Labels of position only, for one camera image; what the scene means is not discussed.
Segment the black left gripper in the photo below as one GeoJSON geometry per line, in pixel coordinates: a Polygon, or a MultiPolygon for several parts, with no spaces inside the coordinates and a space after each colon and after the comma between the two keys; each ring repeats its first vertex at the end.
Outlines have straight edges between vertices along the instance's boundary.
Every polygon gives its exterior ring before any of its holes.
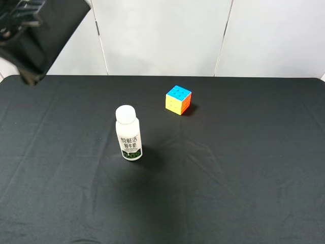
{"type": "Polygon", "coordinates": [[[47,1],[1,1],[1,45],[19,37],[35,40],[33,28],[48,25],[47,1]]]}

